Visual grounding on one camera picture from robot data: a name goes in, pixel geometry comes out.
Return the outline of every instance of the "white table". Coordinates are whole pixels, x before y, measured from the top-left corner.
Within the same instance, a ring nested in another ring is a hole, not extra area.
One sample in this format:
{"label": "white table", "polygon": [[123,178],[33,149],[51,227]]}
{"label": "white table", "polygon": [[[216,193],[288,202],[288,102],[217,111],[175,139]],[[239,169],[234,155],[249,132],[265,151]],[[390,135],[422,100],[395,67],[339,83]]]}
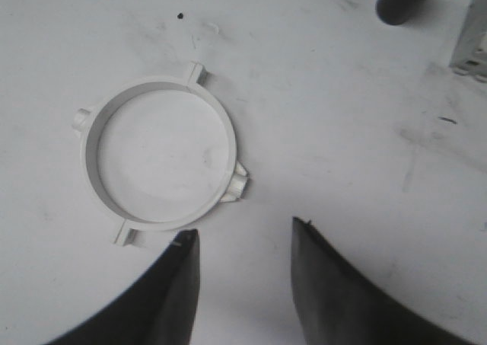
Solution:
{"label": "white table", "polygon": [[174,232],[110,243],[70,122],[190,60],[212,73],[253,179],[193,224],[192,343],[304,344],[293,215],[403,304],[487,342],[487,85],[447,67],[469,0],[430,0],[402,27],[374,3],[0,0],[0,343],[67,331],[166,248]]}

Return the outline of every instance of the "round hole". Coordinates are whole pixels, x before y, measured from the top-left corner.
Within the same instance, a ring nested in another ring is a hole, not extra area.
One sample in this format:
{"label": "round hole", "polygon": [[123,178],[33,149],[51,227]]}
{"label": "round hole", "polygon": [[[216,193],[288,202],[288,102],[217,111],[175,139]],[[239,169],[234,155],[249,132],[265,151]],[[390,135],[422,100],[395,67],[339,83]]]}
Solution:
{"label": "round hole", "polygon": [[111,116],[98,149],[108,194],[151,222],[183,218],[203,206],[220,186],[227,162],[219,116],[185,91],[134,97]]}

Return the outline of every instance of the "black mark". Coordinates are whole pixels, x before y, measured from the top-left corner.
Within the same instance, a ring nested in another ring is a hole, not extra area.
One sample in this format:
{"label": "black mark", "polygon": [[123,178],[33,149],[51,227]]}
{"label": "black mark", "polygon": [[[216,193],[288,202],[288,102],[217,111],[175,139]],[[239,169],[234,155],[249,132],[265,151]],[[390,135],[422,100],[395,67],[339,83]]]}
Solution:
{"label": "black mark", "polygon": [[456,120],[450,119],[450,118],[445,118],[445,117],[438,117],[439,120],[444,120],[445,122],[450,122],[453,124],[458,124]]}

